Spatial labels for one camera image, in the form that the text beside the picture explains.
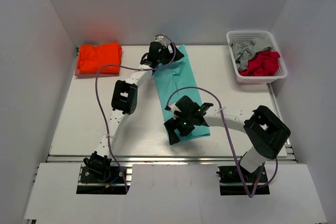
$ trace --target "folded orange shirt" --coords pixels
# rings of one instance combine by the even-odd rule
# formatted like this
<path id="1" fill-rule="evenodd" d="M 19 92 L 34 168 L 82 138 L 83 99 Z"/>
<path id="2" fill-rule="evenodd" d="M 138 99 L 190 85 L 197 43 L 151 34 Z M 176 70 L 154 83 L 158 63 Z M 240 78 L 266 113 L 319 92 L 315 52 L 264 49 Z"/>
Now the folded orange shirt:
<path id="1" fill-rule="evenodd" d="M 107 64 L 121 64 L 122 48 L 117 42 L 99 46 L 81 45 L 77 61 L 79 74 L 93 74 Z M 120 67 L 105 67 L 102 74 L 119 74 Z"/>

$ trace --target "laundry basket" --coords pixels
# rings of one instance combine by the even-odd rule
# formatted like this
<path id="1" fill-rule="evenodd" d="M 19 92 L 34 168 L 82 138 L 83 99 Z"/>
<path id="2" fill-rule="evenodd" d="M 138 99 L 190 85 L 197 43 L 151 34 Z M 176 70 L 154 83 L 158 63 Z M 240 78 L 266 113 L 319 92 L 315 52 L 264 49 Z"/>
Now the laundry basket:
<path id="1" fill-rule="evenodd" d="M 271 83 L 277 79 L 282 79 L 287 76 L 287 69 L 285 63 L 280 55 L 278 59 L 279 69 L 274 76 L 241 76 L 238 72 L 235 57 L 233 55 L 232 47 L 230 46 L 235 42 L 247 42 L 253 38 L 261 38 L 267 40 L 272 45 L 272 51 L 279 52 L 278 46 L 273 38 L 273 35 L 268 31 L 247 30 L 247 31 L 229 31 L 226 34 L 227 43 L 229 44 L 229 51 L 231 54 L 231 60 L 236 73 L 236 79 L 238 83 L 244 84 L 264 84 Z"/>

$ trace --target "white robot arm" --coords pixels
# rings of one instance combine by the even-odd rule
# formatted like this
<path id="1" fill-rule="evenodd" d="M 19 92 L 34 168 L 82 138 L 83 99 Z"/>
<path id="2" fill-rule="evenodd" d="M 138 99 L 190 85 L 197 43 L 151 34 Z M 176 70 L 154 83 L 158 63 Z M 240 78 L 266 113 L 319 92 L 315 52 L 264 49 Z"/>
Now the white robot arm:
<path id="1" fill-rule="evenodd" d="M 135 111 L 137 107 L 138 88 L 147 82 L 152 76 L 159 64 L 167 64 L 171 60 L 178 61 L 184 57 L 184 55 L 174 47 L 174 53 L 170 52 L 168 46 L 164 41 L 163 36 L 157 36 L 154 42 L 150 43 L 149 52 L 145 54 L 140 61 L 138 69 L 126 80 L 118 80 L 114 87 L 112 97 L 112 112 L 109 120 L 110 129 L 110 143 L 111 148 L 115 146 L 120 127 L 123 126 L 127 118 Z M 96 154 L 104 157 L 109 156 L 108 138 L 107 134 L 102 137 L 98 147 L 96 148 Z"/>
<path id="2" fill-rule="evenodd" d="M 164 123 L 170 144 L 180 141 L 181 136 L 189 135 L 195 126 L 224 127 L 219 108 L 212 103 L 198 105 L 184 96 L 176 103 L 169 104 L 166 110 L 172 112 L 171 119 Z M 259 106 L 248 120 L 241 111 L 224 111 L 224 118 L 229 129 L 246 133 L 253 147 L 242 157 L 239 164 L 249 173 L 254 172 L 267 159 L 275 159 L 290 135 L 290 130 L 266 106 Z"/>

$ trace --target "purple cable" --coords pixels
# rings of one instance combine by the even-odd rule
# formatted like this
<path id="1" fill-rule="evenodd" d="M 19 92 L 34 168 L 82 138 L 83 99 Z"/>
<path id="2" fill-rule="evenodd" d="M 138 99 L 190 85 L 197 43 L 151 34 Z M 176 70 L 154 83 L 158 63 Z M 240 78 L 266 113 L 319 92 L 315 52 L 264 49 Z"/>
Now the purple cable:
<path id="1" fill-rule="evenodd" d="M 96 81 L 95 81 L 95 85 L 94 85 L 94 88 L 95 88 L 95 91 L 96 91 L 96 98 L 97 98 L 97 102 L 98 102 L 98 106 L 100 108 L 100 111 L 101 111 L 101 114 L 104 118 L 104 122 L 105 122 L 105 126 L 106 126 L 106 133 L 107 133 L 107 142 L 108 142 L 108 146 L 109 146 L 109 152 L 113 158 L 113 160 L 116 162 L 116 164 L 118 165 L 119 167 L 119 170 L 122 174 L 122 178 L 124 180 L 124 183 L 125 183 L 125 189 L 126 189 L 126 193 L 128 192 L 128 188 L 127 188 L 127 184 L 126 184 L 126 177 L 125 177 L 125 174 L 124 174 L 124 171 L 123 169 L 121 168 L 121 165 L 120 163 L 118 162 L 118 160 L 116 159 L 116 157 L 114 156 L 113 152 L 112 152 L 112 148 L 111 148 L 111 141 L 110 141 L 110 129 L 109 129 L 109 124 L 107 122 L 107 119 L 106 119 L 106 115 L 105 115 L 105 112 L 104 112 L 104 109 L 100 103 L 100 99 L 99 99 L 99 94 L 98 94 L 98 78 L 99 78 L 99 73 L 101 72 L 101 70 L 105 67 L 120 67 L 120 68 L 125 68 L 125 69 L 130 69 L 130 70 L 135 70 L 135 71 L 150 71 L 150 70 L 160 70 L 160 69 L 164 69 L 166 67 L 168 67 L 168 65 L 170 63 L 172 63 L 175 59 L 175 56 L 176 56 L 176 46 L 175 46 L 175 43 L 173 41 L 171 41 L 167 36 L 163 35 L 163 34 L 158 34 L 156 35 L 155 37 L 157 36 L 163 36 L 165 37 L 167 40 L 170 41 L 170 43 L 173 45 L 173 50 L 174 50 L 174 55 L 173 55 L 173 58 L 171 59 L 170 62 L 168 62 L 166 65 L 164 65 L 163 67 L 160 67 L 160 68 L 146 68 L 146 69 L 138 69 L 138 68 L 130 68 L 130 67 L 125 67 L 125 66 L 122 66 L 122 65 L 117 65 L 117 64 L 107 64 L 107 65 L 104 65 L 102 66 L 98 71 L 97 71 L 97 74 L 96 74 Z"/>
<path id="2" fill-rule="evenodd" d="M 208 91 L 208 90 L 206 90 L 206 89 L 202 89 L 202 88 L 199 88 L 199 87 L 183 87 L 183 88 L 180 88 L 180 89 L 175 90 L 175 91 L 170 95 L 170 97 L 168 98 L 168 101 L 167 101 L 167 105 L 169 104 L 169 101 L 170 101 L 170 99 L 173 97 L 173 95 L 175 95 L 177 92 L 179 92 L 179 91 L 181 91 L 181 90 L 184 90 L 184 89 L 199 89 L 199 90 L 202 90 L 202 91 L 204 91 L 204 92 L 206 92 L 206 93 L 212 95 L 212 96 L 216 99 L 216 101 L 218 102 L 218 105 L 219 105 L 219 111 L 221 112 L 222 121 L 223 121 L 223 124 L 224 124 L 224 128 L 225 128 L 225 132 L 226 132 L 226 135 L 227 135 L 227 139 L 228 139 L 228 141 L 229 141 L 229 145 L 230 145 L 230 148 L 231 148 L 231 151 L 232 151 L 233 159 L 234 159 L 235 164 L 236 164 L 236 167 L 237 167 L 237 171 L 238 171 L 238 174 L 239 174 L 239 178 L 240 178 L 240 180 L 241 180 L 241 183 L 243 184 L 243 187 L 244 187 L 244 190 L 245 190 L 247 196 L 250 197 L 250 198 L 252 198 L 252 197 L 254 196 L 255 192 L 256 192 L 256 189 L 257 189 L 259 180 L 260 180 L 260 178 L 261 178 L 261 174 L 262 174 L 262 171 L 263 171 L 263 169 L 264 169 L 264 165 L 265 165 L 265 163 L 263 163 L 263 164 L 261 165 L 260 172 L 259 172 L 259 174 L 258 174 L 258 176 L 257 176 L 256 184 L 255 184 L 254 187 L 253 187 L 252 193 L 250 193 L 249 190 L 248 190 L 248 187 L 247 187 L 247 185 L 246 185 L 246 182 L 245 182 L 245 180 L 244 180 L 243 174 L 242 174 L 242 172 L 241 172 L 242 170 L 240 169 L 240 165 L 239 165 L 239 161 L 238 161 L 238 158 L 237 158 L 235 149 L 234 149 L 234 147 L 233 147 L 233 143 L 232 143 L 232 140 L 231 140 L 231 136 L 230 136 L 230 133 L 229 133 L 229 129 L 228 129 L 227 124 L 226 124 L 226 121 L 225 121 L 225 117 L 224 117 L 224 113 L 223 113 L 223 109 L 222 109 L 223 107 L 222 107 L 221 101 L 218 99 L 217 96 L 215 96 L 215 94 L 211 93 L 210 91 Z M 275 175 L 276 175 L 276 173 L 277 173 L 277 170 L 278 170 L 278 160 L 276 159 L 276 170 L 275 170 L 275 172 L 274 172 L 274 174 L 273 174 L 273 177 L 270 179 L 269 182 L 265 183 L 264 185 L 259 186 L 259 188 L 260 188 L 260 187 L 267 186 L 269 183 L 271 183 L 272 180 L 275 178 Z"/>

